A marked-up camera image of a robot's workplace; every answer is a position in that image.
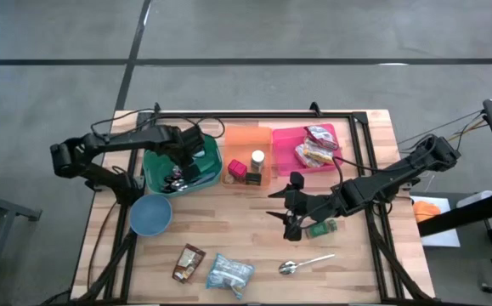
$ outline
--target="clear plastic bag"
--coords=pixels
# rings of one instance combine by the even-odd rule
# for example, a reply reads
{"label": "clear plastic bag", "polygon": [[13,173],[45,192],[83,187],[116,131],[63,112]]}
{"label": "clear plastic bag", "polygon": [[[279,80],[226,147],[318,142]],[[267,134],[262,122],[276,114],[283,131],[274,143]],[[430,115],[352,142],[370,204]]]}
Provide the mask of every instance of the clear plastic bag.
{"label": "clear plastic bag", "polygon": [[317,145],[312,139],[304,140],[304,155],[315,159],[318,162],[332,164],[332,150]]}
{"label": "clear plastic bag", "polygon": [[308,136],[319,146],[330,150],[338,150],[338,144],[334,141],[332,134],[321,126],[306,127]]}
{"label": "clear plastic bag", "polygon": [[229,260],[218,253],[208,274],[206,289],[228,288],[238,299],[242,299],[244,288],[253,272],[254,266]]}
{"label": "clear plastic bag", "polygon": [[304,144],[300,144],[295,148],[295,156],[306,167],[321,167],[324,165],[321,161],[304,155]]}

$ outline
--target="jar lid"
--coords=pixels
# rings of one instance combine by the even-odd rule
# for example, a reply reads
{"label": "jar lid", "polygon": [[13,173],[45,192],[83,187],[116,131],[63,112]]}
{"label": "jar lid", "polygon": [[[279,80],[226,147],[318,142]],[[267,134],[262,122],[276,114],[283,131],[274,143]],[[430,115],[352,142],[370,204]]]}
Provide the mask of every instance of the jar lid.
{"label": "jar lid", "polygon": [[261,150],[253,151],[252,160],[254,162],[263,162],[264,161],[264,152],[262,152]]}

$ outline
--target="pink container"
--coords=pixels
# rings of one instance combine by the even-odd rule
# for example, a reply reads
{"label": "pink container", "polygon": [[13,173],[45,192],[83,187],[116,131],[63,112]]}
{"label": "pink container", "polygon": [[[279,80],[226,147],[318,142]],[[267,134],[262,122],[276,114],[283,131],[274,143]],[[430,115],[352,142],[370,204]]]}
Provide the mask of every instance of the pink container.
{"label": "pink container", "polygon": [[[338,144],[338,138],[334,131],[332,124],[320,124],[334,137],[335,142]],[[280,176],[287,176],[291,172],[296,171],[299,173],[314,173],[320,171],[331,171],[336,169],[336,166],[325,164],[321,167],[306,167],[295,156],[295,148],[304,143],[306,137],[306,131],[304,127],[291,127],[281,128],[272,131],[272,153],[275,159],[275,166],[278,169]],[[340,149],[334,150],[334,156],[342,157]]]}

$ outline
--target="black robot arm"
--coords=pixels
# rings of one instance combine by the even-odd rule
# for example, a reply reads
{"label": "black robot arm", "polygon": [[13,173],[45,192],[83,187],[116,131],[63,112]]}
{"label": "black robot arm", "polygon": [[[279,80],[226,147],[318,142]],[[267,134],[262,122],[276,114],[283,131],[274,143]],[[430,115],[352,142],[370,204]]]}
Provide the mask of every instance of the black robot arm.
{"label": "black robot arm", "polygon": [[424,171],[443,172],[452,168],[461,154],[448,141],[430,135],[420,142],[416,149],[404,159],[378,170],[370,177],[349,179],[331,187],[330,195],[307,195],[300,190],[304,177],[291,174],[291,183],[280,192],[269,197],[284,197],[285,207],[290,214],[269,212],[283,220],[286,226],[284,239],[300,241],[300,223],[310,217],[322,222],[330,217],[351,216],[362,211],[375,201],[391,201],[399,192],[399,186],[409,182]]}
{"label": "black robot arm", "polygon": [[53,168],[57,176],[87,179],[86,186],[94,190],[96,185],[110,187],[121,204],[132,205],[141,196],[142,190],[128,173],[114,173],[92,163],[101,153],[121,150],[146,149],[157,155],[167,155],[182,169],[185,180],[200,174],[193,163],[193,155],[204,147],[204,134],[194,125],[181,131],[178,127],[156,125],[145,130],[99,135],[88,133],[81,138],[67,139],[50,148]]}

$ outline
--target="food packet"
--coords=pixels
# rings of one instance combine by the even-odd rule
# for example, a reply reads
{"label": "food packet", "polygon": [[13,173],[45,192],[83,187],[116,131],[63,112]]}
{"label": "food packet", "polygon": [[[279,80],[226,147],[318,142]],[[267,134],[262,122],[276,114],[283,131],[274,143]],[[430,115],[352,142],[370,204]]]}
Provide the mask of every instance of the food packet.
{"label": "food packet", "polygon": [[321,126],[305,127],[308,136],[319,146],[326,149],[338,150],[338,144],[332,137],[331,132]]}
{"label": "food packet", "polygon": [[172,278],[180,283],[185,283],[205,256],[206,253],[201,249],[191,246],[189,243],[186,244],[174,267]]}
{"label": "food packet", "polygon": [[317,145],[311,138],[304,140],[304,155],[315,159],[318,162],[333,164],[332,149]]}
{"label": "food packet", "polygon": [[304,144],[300,144],[295,148],[295,156],[306,167],[321,167],[323,162],[304,155]]}
{"label": "food packet", "polygon": [[253,272],[255,267],[252,265],[229,260],[218,253],[208,274],[206,289],[229,288],[238,299],[242,299],[244,288]]}

